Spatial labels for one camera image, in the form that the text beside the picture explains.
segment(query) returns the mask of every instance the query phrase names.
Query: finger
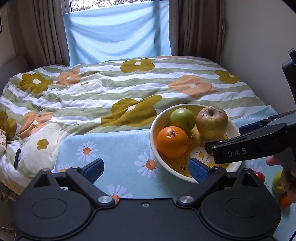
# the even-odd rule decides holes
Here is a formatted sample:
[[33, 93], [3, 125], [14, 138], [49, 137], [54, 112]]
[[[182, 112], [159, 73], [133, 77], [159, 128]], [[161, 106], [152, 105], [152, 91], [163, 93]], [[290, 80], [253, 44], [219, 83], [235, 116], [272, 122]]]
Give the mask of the finger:
[[296, 202], [296, 184], [290, 185], [290, 188], [287, 190], [287, 195], [289, 196], [291, 202]]
[[291, 171], [291, 174], [296, 177], [296, 168], [293, 168], [292, 171]]
[[267, 158], [266, 164], [269, 166], [275, 166], [281, 164], [281, 161], [276, 159], [274, 156], [270, 156]]
[[289, 175], [284, 170], [281, 172], [281, 177], [279, 181], [281, 186], [283, 187], [283, 190], [287, 191], [289, 189], [290, 180], [289, 180]]

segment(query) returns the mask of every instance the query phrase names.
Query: blue gripper pad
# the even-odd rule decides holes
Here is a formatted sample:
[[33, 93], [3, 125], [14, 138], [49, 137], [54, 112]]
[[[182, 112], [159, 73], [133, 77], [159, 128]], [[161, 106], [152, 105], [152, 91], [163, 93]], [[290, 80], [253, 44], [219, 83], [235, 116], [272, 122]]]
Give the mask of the blue gripper pad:
[[197, 160], [196, 158], [190, 158], [188, 161], [188, 171], [190, 175], [198, 182], [202, 182], [209, 175], [213, 173], [213, 169], [206, 164]]
[[244, 125], [244, 126], [241, 126], [239, 128], [239, 133], [241, 135], [243, 135], [243, 134], [246, 134], [248, 132], [251, 132], [251, 131], [255, 131], [257, 129], [260, 129], [263, 126], [264, 125], [261, 124], [259, 121], [258, 122], [255, 122], [255, 123], [248, 124], [248, 125]]
[[92, 184], [103, 174], [104, 172], [104, 162], [102, 159], [98, 158], [81, 168], [81, 175], [90, 181]]

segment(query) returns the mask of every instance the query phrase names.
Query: orange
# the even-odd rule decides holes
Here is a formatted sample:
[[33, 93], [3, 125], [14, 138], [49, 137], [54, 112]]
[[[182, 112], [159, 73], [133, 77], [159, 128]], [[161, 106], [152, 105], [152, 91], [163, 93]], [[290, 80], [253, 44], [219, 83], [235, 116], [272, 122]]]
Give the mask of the orange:
[[189, 138], [187, 134], [176, 126], [162, 129], [156, 138], [158, 151], [169, 158], [177, 158], [184, 155], [188, 146]]
[[284, 193], [280, 196], [279, 198], [279, 205], [282, 207], [282, 208], [286, 208], [286, 207], [289, 207], [290, 205], [292, 204], [289, 196], [287, 195], [287, 193]]

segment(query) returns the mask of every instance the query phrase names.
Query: striped comforter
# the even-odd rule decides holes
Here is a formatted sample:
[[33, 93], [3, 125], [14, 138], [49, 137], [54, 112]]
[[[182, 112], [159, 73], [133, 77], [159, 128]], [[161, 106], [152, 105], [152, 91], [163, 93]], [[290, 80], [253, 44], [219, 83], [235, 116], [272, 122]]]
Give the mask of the striped comforter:
[[265, 106], [237, 76], [197, 57], [51, 65], [18, 74], [0, 101], [0, 129], [7, 132], [0, 181], [20, 194], [39, 169], [54, 168], [66, 136], [147, 129], [160, 112], [182, 103], [220, 106], [231, 119]]

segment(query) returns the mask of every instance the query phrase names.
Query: white daisy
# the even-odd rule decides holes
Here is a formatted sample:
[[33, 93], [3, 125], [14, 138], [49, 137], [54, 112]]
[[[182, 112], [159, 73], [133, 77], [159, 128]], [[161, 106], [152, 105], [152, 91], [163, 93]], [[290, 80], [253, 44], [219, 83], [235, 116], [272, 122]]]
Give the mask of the white daisy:
[[96, 158], [96, 155], [94, 154], [94, 152], [98, 151], [99, 149], [94, 149], [94, 147], [96, 147], [97, 144], [94, 144], [94, 142], [90, 143], [87, 142], [87, 144], [85, 144], [85, 142], [83, 143], [83, 146], [79, 146], [79, 149], [76, 153], [76, 155], [80, 155], [78, 157], [78, 160], [80, 160], [83, 157], [83, 161], [86, 159], [87, 162], [91, 161], [90, 157]]
[[116, 191], [114, 191], [113, 184], [108, 185], [107, 189], [110, 193], [110, 196], [115, 200], [115, 203], [118, 203], [120, 198], [133, 198], [133, 195], [131, 193], [124, 194], [128, 188], [120, 188], [120, 185], [117, 185]]
[[253, 161], [246, 163], [246, 167], [251, 168], [255, 172], [260, 172], [262, 170], [262, 167], [258, 167], [258, 163]]
[[72, 163], [67, 163], [67, 164], [65, 164], [65, 165], [60, 165], [60, 164], [58, 164], [58, 165], [56, 166], [55, 171], [56, 171], [56, 172], [65, 172], [65, 171], [66, 171], [67, 169], [69, 169], [70, 167], [73, 167], [74, 164], [75, 164], [74, 162], [72, 162]]
[[135, 166], [141, 166], [138, 169], [138, 173], [142, 173], [142, 176], [156, 177], [156, 172], [162, 173], [162, 166], [159, 164], [158, 160], [155, 158], [152, 150], [150, 150], [150, 157], [144, 152], [143, 155], [138, 156], [141, 161], [135, 161]]

